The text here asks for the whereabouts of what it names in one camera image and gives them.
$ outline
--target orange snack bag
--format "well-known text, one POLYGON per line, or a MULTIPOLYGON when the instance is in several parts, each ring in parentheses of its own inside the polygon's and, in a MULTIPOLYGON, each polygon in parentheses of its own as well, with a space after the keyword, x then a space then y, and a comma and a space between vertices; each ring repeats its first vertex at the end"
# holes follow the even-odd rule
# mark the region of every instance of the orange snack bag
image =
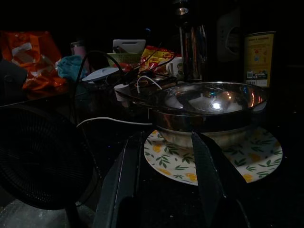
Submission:
POLYGON ((66 82, 54 67, 61 54, 50 33, 2 31, 0 49, 5 60, 28 71, 23 89, 40 90, 66 82))

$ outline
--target barcode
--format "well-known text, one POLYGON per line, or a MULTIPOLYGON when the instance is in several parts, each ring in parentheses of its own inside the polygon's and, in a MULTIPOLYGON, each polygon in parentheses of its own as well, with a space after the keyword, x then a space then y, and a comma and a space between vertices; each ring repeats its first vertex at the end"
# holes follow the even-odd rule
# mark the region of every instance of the barcode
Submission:
POLYGON ((247 78, 252 78, 253 72, 252 71, 247 71, 247 78))
POLYGON ((246 80, 246 83, 256 85, 257 81, 256 80, 246 80))

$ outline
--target white cable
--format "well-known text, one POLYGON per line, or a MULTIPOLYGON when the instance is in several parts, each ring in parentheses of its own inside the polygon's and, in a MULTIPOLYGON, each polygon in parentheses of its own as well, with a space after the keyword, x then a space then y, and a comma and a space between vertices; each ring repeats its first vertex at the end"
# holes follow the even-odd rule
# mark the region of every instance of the white cable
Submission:
POLYGON ((140 91, 139 91, 139 80, 141 79, 141 78, 143 78, 143 77, 145 77, 145 78, 147 78, 147 79, 149 79, 150 81, 152 81, 155 85, 157 85, 160 89, 162 89, 162 87, 159 85, 159 84, 157 84, 153 79, 151 79, 151 78, 149 78, 149 77, 147 77, 147 76, 141 76, 138 80, 137 80, 137 93, 139 94, 140 93, 140 91))
POLYGON ((95 117, 95 118, 90 118, 90 119, 86 119, 86 120, 82 121, 81 123, 79 123, 77 125, 77 127, 79 127, 83 123, 91 121, 91 120, 112 120, 112 121, 116 121, 116 122, 120 122, 120 123, 125 123, 125 124, 152 125, 152 123, 136 123, 136 122, 123 121, 123 120, 116 120, 116 119, 113 119, 111 117, 95 117))

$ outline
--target white device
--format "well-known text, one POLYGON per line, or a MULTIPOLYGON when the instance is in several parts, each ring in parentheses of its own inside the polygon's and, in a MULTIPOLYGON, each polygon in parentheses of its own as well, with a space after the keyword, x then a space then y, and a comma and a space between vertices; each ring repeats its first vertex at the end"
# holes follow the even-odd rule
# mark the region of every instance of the white device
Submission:
POLYGON ((128 53, 141 54, 144 50, 145 45, 146 45, 145 39, 114 39, 113 40, 113 47, 120 46, 128 53))
POLYGON ((104 79, 105 77, 112 75, 118 71, 119 71, 119 69, 116 67, 102 68, 102 69, 99 69, 99 70, 96 70, 96 71, 90 73, 88 76, 84 77, 82 79, 82 81, 83 82, 98 81, 98 80, 104 79))

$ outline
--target cup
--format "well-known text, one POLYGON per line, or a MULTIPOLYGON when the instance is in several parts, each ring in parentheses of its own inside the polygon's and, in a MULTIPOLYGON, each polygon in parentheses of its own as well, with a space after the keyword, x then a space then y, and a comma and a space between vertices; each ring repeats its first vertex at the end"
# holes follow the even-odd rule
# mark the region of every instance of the cup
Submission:
MULTIPOLYGON (((119 85, 114 86, 114 90, 128 94, 128 95, 131 94, 129 85, 119 84, 119 85)), ((130 106, 130 103, 128 100, 119 96, 117 93, 115 93, 115 94, 116 94, 117 101, 120 101, 122 103, 123 107, 128 108, 130 106)))
POLYGON ((166 71, 178 81, 184 79, 182 57, 175 57, 171 62, 166 65, 166 71))

